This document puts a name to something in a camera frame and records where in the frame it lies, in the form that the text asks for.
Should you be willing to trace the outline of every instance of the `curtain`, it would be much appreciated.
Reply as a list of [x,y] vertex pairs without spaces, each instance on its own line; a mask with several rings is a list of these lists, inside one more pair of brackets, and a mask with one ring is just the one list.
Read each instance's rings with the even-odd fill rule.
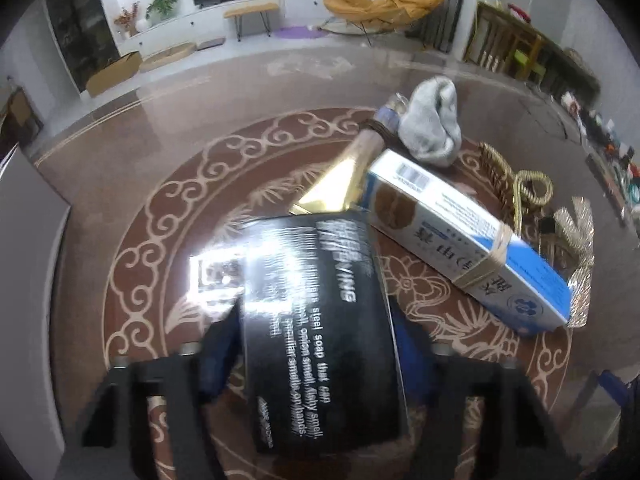
[[449,52],[460,16],[462,0],[444,0],[429,16],[422,19],[419,36],[424,44],[429,44]]

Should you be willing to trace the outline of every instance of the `cardboard box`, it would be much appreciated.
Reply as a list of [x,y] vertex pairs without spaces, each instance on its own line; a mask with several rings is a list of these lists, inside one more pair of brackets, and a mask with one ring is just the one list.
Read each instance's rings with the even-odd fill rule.
[[[360,205],[372,225],[450,280],[489,253],[500,227],[482,206],[391,150],[369,169]],[[568,321],[566,282],[516,235],[502,269],[467,293],[521,335]]]
[[139,52],[129,52],[109,66],[95,73],[86,82],[85,88],[91,97],[96,97],[138,73],[142,56]]

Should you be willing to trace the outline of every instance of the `bottle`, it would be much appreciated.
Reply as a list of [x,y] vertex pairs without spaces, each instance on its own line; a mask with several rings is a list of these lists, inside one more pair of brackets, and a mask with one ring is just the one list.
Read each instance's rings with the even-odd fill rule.
[[[407,99],[392,95],[373,119],[386,128],[392,136],[398,134],[400,116],[406,112]],[[385,149],[383,136],[372,128],[364,127],[331,167],[302,197],[297,199],[289,212],[309,214],[345,211],[360,199],[364,178],[371,163]]]

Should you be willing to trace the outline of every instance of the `barcode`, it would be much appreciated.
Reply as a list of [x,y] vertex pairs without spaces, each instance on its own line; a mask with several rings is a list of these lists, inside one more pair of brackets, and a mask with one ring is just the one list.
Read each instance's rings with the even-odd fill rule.
[[411,189],[422,192],[429,182],[429,177],[404,162],[396,170],[396,177]]

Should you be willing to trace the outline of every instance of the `round rug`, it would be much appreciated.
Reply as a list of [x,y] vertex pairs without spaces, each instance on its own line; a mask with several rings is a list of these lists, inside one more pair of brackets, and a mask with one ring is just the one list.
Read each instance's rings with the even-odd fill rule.
[[[166,179],[134,218],[111,266],[103,314],[105,365],[119,354],[148,360],[198,340],[215,320],[187,299],[189,257],[232,241],[251,218],[286,214],[295,197],[353,139],[358,122],[371,114],[368,109],[326,108],[255,123],[212,142]],[[466,140],[458,160],[442,176],[500,216],[500,204],[480,169],[474,144]],[[568,363],[569,330],[522,339],[385,235],[378,238],[389,293],[398,298],[409,319],[462,355],[491,361],[517,357],[543,404],[553,407]],[[320,462],[293,462],[256,454],[243,377],[238,363],[229,389],[207,407],[211,436],[228,476],[386,479],[405,471],[424,410],[410,408],[410,434],[399,441]],[[149,408],[161,477],[173,479],[164,400],[153,398]],[[479,399],[470,399],[461,476],[474,460],[481,413]]]

